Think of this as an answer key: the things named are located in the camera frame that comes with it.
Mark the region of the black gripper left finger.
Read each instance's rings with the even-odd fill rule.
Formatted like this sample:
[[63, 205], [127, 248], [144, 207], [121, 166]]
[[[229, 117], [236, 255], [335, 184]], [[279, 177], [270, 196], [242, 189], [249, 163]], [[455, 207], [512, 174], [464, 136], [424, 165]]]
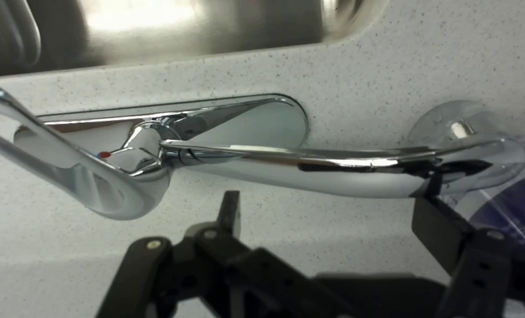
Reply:
[[295, 297], [302, 276], [236, 239], [240, 193], [226, 191], [213, 221], [194, 225], [176, 244], [166, 237], [132, 242], [95, 318], [174, 318], [199, 301], [215, 318], [307, 318]]

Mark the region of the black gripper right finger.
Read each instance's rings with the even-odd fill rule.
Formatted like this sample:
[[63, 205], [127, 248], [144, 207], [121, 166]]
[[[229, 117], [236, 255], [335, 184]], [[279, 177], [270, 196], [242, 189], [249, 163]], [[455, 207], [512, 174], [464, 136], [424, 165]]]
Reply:
[[507, 301], [525, 308], [525, 246], [473, 228], [440, 195], [441, 182], [427, 182], [411, 214], [413, 235], [450, 276], [434, 318], [505, 318]]

